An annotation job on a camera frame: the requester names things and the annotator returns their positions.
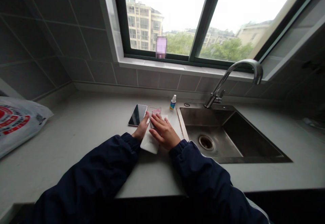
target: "white plastic bag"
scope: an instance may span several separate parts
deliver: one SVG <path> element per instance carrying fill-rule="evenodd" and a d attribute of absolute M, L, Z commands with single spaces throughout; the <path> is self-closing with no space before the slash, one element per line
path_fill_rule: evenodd
<path fill-rule="evenodd" d="M 0 158 L 36 135 L 51 116 L 36 102 L 0 96 Z"/>

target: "person's right hand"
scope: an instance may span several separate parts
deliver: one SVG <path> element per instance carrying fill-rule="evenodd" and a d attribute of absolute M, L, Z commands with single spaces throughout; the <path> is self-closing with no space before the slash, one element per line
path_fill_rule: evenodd
<path fill-rule="evenodd" d="M 164 121 L 159 114 L 152 114 L 150 120 L 154 124 L 154 126 L 159 129 L 161 135 L 159 135 L 154 129 L 150 129 L 149 132 L 162 147 L 167 150 L 171 150 L 176 145 L 178 145 L 178 143 L 180 142 L 180 138 L 176 134 L 173 127 L 170 125 L 167 118 L 165 118 Z"/>

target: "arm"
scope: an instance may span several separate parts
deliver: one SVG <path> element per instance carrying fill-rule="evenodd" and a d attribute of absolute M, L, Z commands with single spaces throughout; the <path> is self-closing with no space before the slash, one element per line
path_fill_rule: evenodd
<path fill-rule="evenodd" d="M 167 119 L 154 116 L 151 120 L 162 132 L 150 130 L 151 134 L 170 150 L 186 193 L 204 213 L 220 223 L 269 223 L 265 212 L 232 186 L 224 168 L 203 156 L 192 141 L 180 141 Z"/>
<path fill-rule="evenodd" d="M 115 135 L 73 165 L 46 190 L 24 223 L 95 223 L 138 159 L 149 114 L 132 134 Z"/>

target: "chrome faucet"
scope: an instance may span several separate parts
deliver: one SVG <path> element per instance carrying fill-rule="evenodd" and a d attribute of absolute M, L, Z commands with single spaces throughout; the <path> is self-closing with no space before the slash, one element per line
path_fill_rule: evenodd
<path fill-rule="evenodd" d="M 210 98 L 204 103 L 204 107 L 210 108 L 213 103 L 221 103 L 222 102 L 222 97 L 224 95 L 224 90 L 222 90 L 219 94 L 219 90 L 221 89 L 223 83 L 226 81 L 228 78 L 229 74 L 235 70 L 238 66 L 242 64 L 247 64 L 250 65 L 254 69 L 254 79 L 253 79 L 253 84 L 260 84 L 262 77 L 263 77 L 263 68 L 260 63 L 253 59 L 244 59 L 240 60 L 228 68 L 222 79 L 218 82 L 216 88 L 213 90 L 211 93 Z"/>

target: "sink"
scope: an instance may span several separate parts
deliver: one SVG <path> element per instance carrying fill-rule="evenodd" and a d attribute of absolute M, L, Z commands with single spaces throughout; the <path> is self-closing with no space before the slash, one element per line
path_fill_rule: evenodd
<path fill-rule="evenodd" d="M 292 162 L 233 106 L 177 107 L 183 136 L 218 163 Z"/>

